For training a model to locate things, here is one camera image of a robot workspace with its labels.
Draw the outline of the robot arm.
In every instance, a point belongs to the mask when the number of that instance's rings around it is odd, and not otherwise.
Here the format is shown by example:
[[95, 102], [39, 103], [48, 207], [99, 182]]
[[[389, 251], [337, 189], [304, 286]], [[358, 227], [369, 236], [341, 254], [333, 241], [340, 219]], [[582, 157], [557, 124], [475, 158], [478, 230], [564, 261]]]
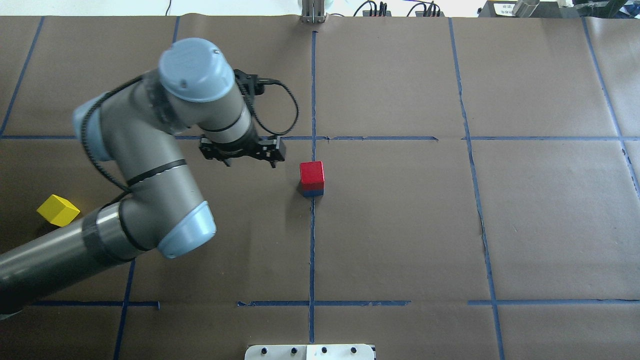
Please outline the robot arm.
[[1, 255], [1, 318], [157, 249], [174, 259], [204, 245], [217, 226], [176, 135], [197, 126], [199, 150], [230, 165], [250, 157], [283, 162], [282, 132], [261, 138], [253, 100], [274, 79], [231, 68], [203, 38], [174, 42], [156, 69], [103, 93], [73, 113], [94, 168], [121, 196], [82, 219]]

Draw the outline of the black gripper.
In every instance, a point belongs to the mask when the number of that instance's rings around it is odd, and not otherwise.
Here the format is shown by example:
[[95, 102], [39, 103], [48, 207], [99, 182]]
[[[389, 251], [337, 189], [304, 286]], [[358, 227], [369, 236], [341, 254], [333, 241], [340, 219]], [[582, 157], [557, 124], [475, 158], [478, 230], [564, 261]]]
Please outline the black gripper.
[[271, 168], [277, 168], [279, 163], [286, 161], [287, 149], [281, 137], [261, 139], [259, 152], [259, 138], [256, 136], [245, 136], [230, 143], [218, 143], [201, 135], [199, 152], [206, 160], [222, 162], [226, 167], [231, 167], [233, 158], [250, 157], [266, 161]]

